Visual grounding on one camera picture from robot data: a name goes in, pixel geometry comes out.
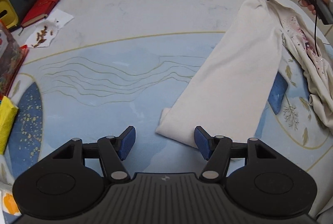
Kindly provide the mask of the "white printed sweatshirt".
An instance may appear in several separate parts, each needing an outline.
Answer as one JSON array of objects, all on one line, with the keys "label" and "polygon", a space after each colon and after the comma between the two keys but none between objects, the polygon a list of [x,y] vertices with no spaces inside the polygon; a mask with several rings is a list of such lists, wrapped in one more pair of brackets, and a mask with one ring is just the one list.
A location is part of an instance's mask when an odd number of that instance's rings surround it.
[{"label": "white printed sweatshirt", "polygon": [[231,27],[156,132],[195,146],[194,129],[244,142],[255,134],[286,48],[308,82],[310,104],[332,127],[332,61],[301,16],[275,0],[246,0]]}]

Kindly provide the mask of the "yellow packet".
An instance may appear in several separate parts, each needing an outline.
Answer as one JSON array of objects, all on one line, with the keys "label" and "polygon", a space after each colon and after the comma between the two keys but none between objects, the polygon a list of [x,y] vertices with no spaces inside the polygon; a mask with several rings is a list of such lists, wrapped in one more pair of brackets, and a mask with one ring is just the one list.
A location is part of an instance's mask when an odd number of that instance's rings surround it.
[{"label": "yellow packet", "polygon": [[18,107],[9,99],[4,96],[1,100],[0,110],[0,154],[5,153],[7,141],[11,133],[11,129],[18,112]]}]

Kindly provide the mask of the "white paper with seed shells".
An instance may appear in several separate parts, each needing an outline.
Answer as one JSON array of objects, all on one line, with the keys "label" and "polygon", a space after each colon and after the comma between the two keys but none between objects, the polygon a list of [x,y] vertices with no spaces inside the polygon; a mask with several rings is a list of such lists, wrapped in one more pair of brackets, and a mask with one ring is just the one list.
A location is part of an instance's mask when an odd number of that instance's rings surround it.
[{"label": "white paper with seed shells", "polygon": [[34,32],[30,34],[25,45],[28,48],[49,47],[58,32],[73,19],[71,14],[55,8],[46,19],[34,25]]}]

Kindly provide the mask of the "red dates snack bag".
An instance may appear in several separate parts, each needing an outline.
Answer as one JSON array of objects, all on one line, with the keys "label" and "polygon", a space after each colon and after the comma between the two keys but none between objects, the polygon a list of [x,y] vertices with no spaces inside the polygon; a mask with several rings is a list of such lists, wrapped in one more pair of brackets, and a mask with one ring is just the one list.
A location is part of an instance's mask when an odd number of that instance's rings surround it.
[{"label": "red dates snack bag", "polygon": [[1,75],[1,99],[7,96],[16,75],[28,54],[26,46],[20,46],[1,21],[1,59],[0,59],[0,75]]}]

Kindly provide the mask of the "red notebook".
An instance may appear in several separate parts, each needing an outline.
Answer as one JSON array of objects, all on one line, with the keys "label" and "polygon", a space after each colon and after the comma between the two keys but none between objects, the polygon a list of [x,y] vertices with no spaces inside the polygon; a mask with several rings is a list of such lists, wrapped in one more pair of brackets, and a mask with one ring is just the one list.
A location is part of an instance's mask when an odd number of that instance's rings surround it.
[{"label": "red notebook", "polygon": [[37,0],[34,6],[24,17],[21,27],[25,28],[44,18],[47,18],[60,0]]}]

